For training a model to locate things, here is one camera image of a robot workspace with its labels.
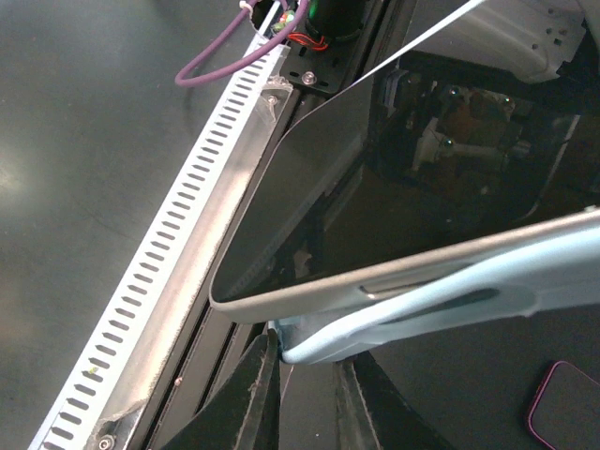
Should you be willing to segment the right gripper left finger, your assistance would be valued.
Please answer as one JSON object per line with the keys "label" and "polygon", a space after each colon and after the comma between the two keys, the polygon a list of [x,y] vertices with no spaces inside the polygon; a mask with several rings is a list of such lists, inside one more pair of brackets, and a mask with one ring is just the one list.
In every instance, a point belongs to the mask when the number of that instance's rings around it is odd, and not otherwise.
{"label": "right gripper left finger", "polygon": [[280,370],[275,331],[257,336],[226,382],[165,449],[277,449]]}

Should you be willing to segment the black case magenta rim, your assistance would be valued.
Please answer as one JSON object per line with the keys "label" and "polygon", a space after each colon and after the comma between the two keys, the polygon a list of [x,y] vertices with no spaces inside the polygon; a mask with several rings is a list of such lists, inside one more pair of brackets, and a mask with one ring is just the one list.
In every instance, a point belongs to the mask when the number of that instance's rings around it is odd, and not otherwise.
{"label": "black case magenta rim", "polygon": [[546,449],[597,449],[599,382],[566,361],[552,363],[538,385],[525,424]]}

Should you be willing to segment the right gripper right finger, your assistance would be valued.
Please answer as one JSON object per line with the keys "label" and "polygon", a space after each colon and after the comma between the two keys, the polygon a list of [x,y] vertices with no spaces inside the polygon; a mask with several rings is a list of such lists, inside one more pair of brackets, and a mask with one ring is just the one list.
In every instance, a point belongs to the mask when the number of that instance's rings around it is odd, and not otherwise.
{"label": "right gripper right finger", "polygon": [[334,364],[337,449],[451,449],[370,352]]}

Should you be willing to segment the bare grey phone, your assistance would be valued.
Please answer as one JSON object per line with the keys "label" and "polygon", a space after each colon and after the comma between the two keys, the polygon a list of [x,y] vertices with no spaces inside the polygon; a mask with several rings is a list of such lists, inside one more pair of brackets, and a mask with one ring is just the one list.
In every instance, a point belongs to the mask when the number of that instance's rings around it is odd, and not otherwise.
{"label": "bare grey phone", "polygon": [[599,81],[410,51],[287,131],[209,300],[241,323],[362,308],[598,224]]}

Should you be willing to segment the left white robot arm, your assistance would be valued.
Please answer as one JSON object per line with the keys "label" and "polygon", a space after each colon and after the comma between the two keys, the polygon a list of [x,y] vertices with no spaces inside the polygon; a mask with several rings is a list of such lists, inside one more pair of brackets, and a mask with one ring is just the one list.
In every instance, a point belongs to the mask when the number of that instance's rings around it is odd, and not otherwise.
{"label": "left white robot arm", "polygon": [[410,51],[505,70],[519,81],[599,81],[596,1],[412,1],[407,30],[374,75]]}

